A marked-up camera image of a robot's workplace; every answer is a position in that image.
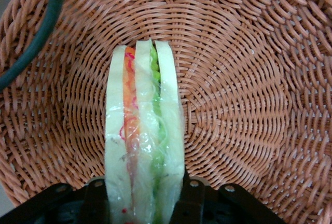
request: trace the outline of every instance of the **sandwich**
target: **sandwich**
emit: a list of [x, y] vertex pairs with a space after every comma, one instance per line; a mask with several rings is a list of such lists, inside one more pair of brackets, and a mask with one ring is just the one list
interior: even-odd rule
[[105, 181], [112, 223], [169, 223], [184, 176], [184, 119], [166, 41], [117, 46], [106, 90]]

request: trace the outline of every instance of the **green hose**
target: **green hose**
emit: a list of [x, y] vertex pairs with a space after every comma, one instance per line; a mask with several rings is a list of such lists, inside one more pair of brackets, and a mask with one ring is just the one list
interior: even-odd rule
[[46, 14], [35, 38], [18, 60], [0, 77], [0, 93], [32, 62], [45, 45], [59, 18], [64, 0], [49, 0]]

